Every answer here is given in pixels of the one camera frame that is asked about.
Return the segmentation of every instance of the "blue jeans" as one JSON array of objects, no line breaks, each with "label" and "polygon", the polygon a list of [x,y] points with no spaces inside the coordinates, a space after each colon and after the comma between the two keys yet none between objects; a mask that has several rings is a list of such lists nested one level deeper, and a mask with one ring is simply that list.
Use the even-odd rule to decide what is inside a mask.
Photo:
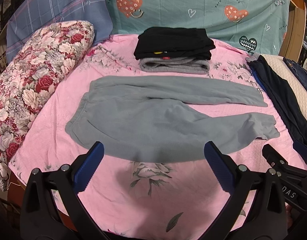
[{"label": "blue jeans", "polygon": [[284,58],[284,62],[307,91],[307,70],[293,60]]}]

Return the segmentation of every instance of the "white quilted fabric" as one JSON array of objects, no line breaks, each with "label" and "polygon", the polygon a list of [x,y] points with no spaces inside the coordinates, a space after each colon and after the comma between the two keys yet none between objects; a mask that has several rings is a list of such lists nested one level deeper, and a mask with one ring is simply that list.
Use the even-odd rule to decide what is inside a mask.
[{"label": "white quilted fabric", "polygon": [[283,57],[262,54],[268,64],[271,66],[273,71],[277,73],[281,78],[288,81],[290,87],[295,93],[299,107],[303,116],[307,119],[307,91],[304,89],[302,84],[294,76],[294,74],[289,70]]}]

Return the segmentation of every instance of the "metal bolt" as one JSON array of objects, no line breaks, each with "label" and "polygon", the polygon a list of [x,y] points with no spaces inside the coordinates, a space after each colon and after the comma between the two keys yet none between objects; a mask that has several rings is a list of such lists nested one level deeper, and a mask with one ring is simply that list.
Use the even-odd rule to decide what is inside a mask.
[{"label": "metal bolt", "polygon": [[67,170],[69,170],[69,168],[70,168],[70,166],[69,166],[68,164],[64,164],[64,165],[62,165],[62,166],[60,167],[60,169],[61,169],[62,171],[67,171]]},{"label": "metal bolt", "polygon": [[239,165],[239,166],[238,166],[238,169],[239,169],[240,171],[247,171],[247,167],[246,167],[245,165]]},{"label": "metal bolt", "polygon": [[269,169],[269,173],[270,173],[271,175],[275,175],[275,174],[276,174],[276,170],[275,170],[275,169]]},{"label": "metal bolt", "polygon": [[38,168],[34,168],[31,173],[33,175],[36,175],[36,174],[38,174],[38,172],[39,172],[39,169]]}]

